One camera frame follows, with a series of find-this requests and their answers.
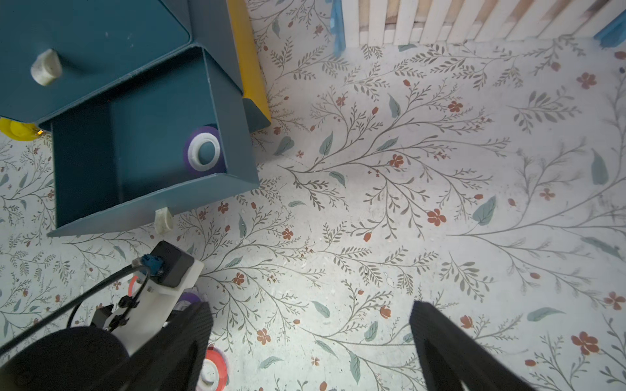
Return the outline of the teal three-drawer cabinet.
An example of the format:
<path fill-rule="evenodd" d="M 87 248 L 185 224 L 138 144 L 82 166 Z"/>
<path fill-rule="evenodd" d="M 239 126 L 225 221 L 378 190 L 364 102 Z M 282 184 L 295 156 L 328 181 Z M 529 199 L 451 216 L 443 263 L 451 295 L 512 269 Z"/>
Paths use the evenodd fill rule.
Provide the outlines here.
<path fill-rule="evenodd" d="M 243 1 L 4 1 L 1 115 L 52 135 L 52 236 L 132 230 L 259 186 L 270 125 Z M 226 172 L 184 147 L 215 124 Z"/>

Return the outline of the purple tape roll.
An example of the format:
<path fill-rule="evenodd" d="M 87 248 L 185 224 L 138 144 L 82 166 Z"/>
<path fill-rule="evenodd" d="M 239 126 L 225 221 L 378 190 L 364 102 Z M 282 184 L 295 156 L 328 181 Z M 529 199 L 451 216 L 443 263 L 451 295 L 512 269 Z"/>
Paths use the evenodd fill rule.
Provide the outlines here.
<path fill-rule="evenodd" d="M 226 172 L 223 143 L 215 124 L 202 126 L 188 137 L 184 164 L 194 177 Z"/>
<path fill-rule="evenodd" d="M 174 306 L 175 311 L 184 311 L 192 304 L 201 303 L 203 299 L 194 292 L 183 292 Z"/>

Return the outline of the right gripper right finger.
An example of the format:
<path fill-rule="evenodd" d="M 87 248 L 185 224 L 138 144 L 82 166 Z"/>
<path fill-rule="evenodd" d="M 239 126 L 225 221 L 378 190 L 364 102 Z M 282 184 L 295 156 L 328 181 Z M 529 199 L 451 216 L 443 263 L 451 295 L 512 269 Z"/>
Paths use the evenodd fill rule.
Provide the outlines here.
<path fill-rule="evenodd" d="M 530 390 L 432 304 L 415 301 L 409 319 L 428 390 Z"/>

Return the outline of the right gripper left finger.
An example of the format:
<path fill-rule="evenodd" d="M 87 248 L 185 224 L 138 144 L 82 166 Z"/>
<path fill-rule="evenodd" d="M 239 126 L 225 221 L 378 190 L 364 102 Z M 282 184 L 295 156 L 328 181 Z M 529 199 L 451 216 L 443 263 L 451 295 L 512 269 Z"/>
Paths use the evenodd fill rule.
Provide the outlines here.
<path fill-rule="evenodd" d="M 194 390 L 213 327 L 206 302 L 190 305 L 86 390 Z"/>

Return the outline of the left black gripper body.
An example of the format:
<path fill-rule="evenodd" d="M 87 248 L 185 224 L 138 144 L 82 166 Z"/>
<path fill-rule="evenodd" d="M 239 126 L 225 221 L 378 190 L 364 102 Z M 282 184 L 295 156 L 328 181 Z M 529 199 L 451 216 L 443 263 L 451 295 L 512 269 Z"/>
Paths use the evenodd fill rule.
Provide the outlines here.
<path fill-rule="evenodd" d="M 66 328 L 1 366 L 1 389 L 83 390 L 128 358 L 122 342 L 103 329 Z"/>

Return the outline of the red tape roll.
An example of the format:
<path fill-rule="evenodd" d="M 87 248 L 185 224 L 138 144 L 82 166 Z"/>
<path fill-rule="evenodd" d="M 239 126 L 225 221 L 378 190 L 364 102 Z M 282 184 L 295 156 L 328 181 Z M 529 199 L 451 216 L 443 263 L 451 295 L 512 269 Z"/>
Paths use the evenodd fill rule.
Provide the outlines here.
<path fill-rule="evenodd" d="M 227 362 L 219 350 L 209 347 L 202 361 L 196 391 L 224 391 L 227 384 Z"/>
<path fill-rule="evenodd" d="M 139 289 L 140 283 L 138 282 L 138 280 L 139 280 L 139 277 L 137 275 L 134 275 L 132 279 L 130 280 L 128 293 L 127 293 L 129 297 L 133 297 L 136 291 Z"/>

